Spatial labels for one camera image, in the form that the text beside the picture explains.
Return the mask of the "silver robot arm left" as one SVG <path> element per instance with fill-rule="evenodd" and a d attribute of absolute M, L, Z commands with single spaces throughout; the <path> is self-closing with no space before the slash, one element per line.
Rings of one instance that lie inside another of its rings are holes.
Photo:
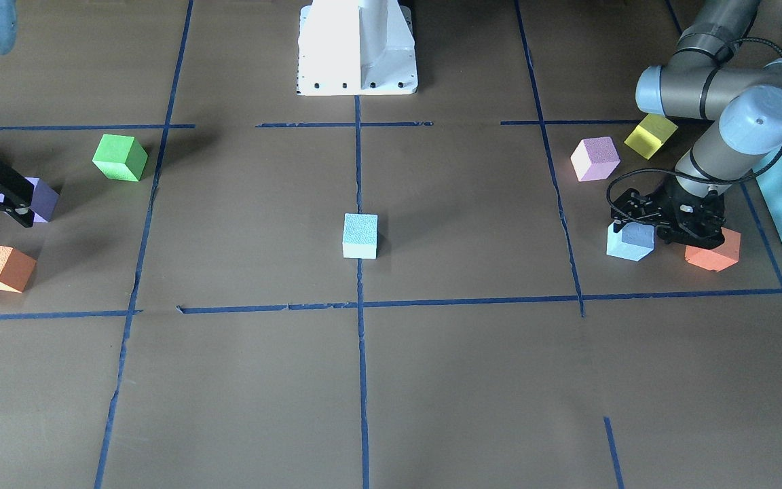
<path fill-rule="evenodd" d="M 782 52 L 760 69 L 728 66 L 751 43 L 757 13 L 757 1 L 705 2 L 669 62 L 640 75 L 635 96 L 642 111 L 711 126 L 654 192 L 628 189 L 609 199 L 612 231 L 638 223 L 668 244 L 714 249 L 725 242 L 725 192 L 755 179 L 752 169 L 763 157 L 782 154 Z"/>

